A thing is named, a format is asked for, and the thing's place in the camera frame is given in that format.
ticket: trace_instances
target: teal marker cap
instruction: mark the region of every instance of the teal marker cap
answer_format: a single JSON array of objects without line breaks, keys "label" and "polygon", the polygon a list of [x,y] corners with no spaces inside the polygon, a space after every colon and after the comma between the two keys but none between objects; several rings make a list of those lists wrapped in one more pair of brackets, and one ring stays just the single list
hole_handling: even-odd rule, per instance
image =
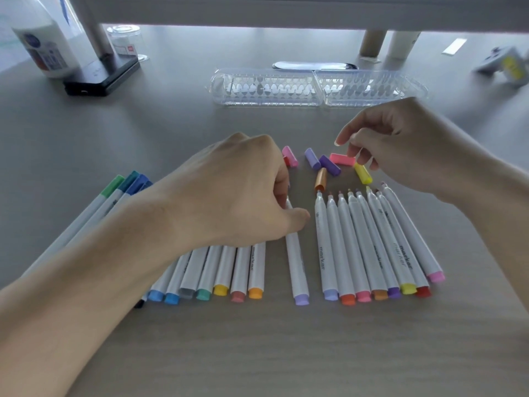
[{"label": "teal marker cap", "polygon": [[140,173],[138,173],[136,170],[134,170],[132,173],[130,173],[127,176],[127,178],[121,183],[121,185],[119,187],[117,187],[117,189],[119,189],[120,191],[123,191],[123,193],[125,193],[125,191],[127,189],[129,189],[129,187],[132,185],[132,183],[136,180],[138,175],[140,175]]},{"label": "teal marker cap", "polygon": [[208,301],[211,298],[211,293],[206,289],[199,289],[197,292],[197,300]]},{"label": "teal marker cap", "polygon": [[108,198],[124,180],[125,178],[123,176],[117,175],[116,178],[113,179],[110,184],[108,184],[106,188],[101,191],[101,195],[103,195],[105,198]]}]

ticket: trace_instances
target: desk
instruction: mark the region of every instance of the desk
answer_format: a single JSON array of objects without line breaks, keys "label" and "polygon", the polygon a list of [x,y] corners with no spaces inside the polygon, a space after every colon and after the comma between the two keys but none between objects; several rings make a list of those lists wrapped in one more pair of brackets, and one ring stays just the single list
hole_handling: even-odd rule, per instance
[{"label": "desk", "polygon": [[[472,34],[454,57],[441,55],[457,36],[422,34],[401,68],[426,84],[433,108],[529,169],[529,87],[470,73],[494,46],[524,52],[527,38]],[[302,153],[309,146],[343,152],[333,140],[358,110],[228,108],[214,105],[204,86],[227,66],[355,62],[362,32],[146,27],[143,37],[151,59],[107,98],[67,97],[31,62],[0,74],[0,286],[20,276],[115,174],[136,169],[158,180],[235,131],[268,133],[292,147],[300,166],[290,170],[290,199],[314,211],[315,173]],[[147,303],[116,328],[70,395],[526,396],[528,316],[470,222],[383,173],[374,180],[393,187],[446,271],[433,298],[356,307],[324,301],[311,220],[299,233],[309,306],[294,305],[285,240],[269,242],[263,300]],[[329,189],[358,184],[346,169]]]}]

